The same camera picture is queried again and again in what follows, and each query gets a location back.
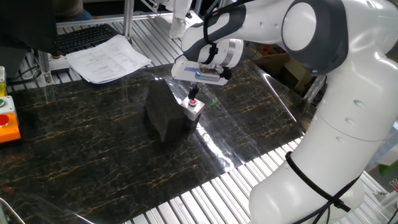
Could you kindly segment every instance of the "black foam block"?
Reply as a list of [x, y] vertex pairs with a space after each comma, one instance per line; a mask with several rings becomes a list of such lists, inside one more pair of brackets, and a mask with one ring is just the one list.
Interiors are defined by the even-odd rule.
[[181, 136], [187, 117], [165, 80], [149, 83], [145, 109], [162, 142], [175, 141]]

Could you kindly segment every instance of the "red button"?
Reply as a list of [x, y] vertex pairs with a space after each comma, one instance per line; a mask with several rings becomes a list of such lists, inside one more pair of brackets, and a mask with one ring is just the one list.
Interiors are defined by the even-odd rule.
[[0, 127], [5, 126], [10, 121], [9, 117], [4, 114], [0, 114]]

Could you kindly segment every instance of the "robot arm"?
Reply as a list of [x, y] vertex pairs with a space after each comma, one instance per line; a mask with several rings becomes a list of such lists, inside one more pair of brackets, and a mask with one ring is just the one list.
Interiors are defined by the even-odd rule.
[[[189, 28], [172, 75], [224, 85], [230, 78], [225, 70], [239, 62], [242, 40], [283, 42], [310, 73], [327, 74], [328, 89], [291, 158], [320, 189], [336, 195], [362, 173], [398, 117], [398, 64], [385, 56], [398, 39], [396, 24], [398, 10], [386, 0], [246, 2], [208, 20], [208, 41], [204, 24]], [[340, 200], [354, 209], [363, 197], [357, 181]], [[284, 162], [253, 188], [251, 224], [297, 223], [327, 202]], [[330, 206], [330, 223], [344, 215]]]
[[208, 40], [217, 43], [218, 53], [211, 59], [211, 45], [205, 41], [204, 24], [191, 26], [182, 39], [183, 55], [176, 59], [172, 70], [174, 78], [224, 85], [229, 77], [223, 78], [223, 72], [239, 62], [243, 40], [264, 44], [282, 42], [282, 22], [292, 2], [251, 1], [227, 6], [229, 9], [225, 13], [212, 16], [208, 21]]
[[160, 5], [164, 5], [167, 10], [174, 12], [172, 26], [169, 31], [171, 39], [179, 39], [188, 28], [185, 16], [189, 12], [192, 0], [141, 0], [149, 9], [155, 13]]

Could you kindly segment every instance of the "paper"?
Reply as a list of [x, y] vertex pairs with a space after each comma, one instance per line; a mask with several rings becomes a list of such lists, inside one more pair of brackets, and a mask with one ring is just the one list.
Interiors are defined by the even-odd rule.
[[72, 69], [97, 84], [116, 80], [150, 63], [121, 35], [91, 49], [68, 54], [67, 58]]

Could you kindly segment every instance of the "black marble surface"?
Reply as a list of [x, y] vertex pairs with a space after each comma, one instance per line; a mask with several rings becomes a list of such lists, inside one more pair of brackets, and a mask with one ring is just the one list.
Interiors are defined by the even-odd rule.
[[242, 63], [226, 86], [202, 88], [195, 131], [161, 143], [144, 101], [155, 78], [188, 95], [171, 67], [13, 93], [22, 139], [0, 144], [0, 197], [26, 223], [122, 223], [300, 137], [314, 111]]

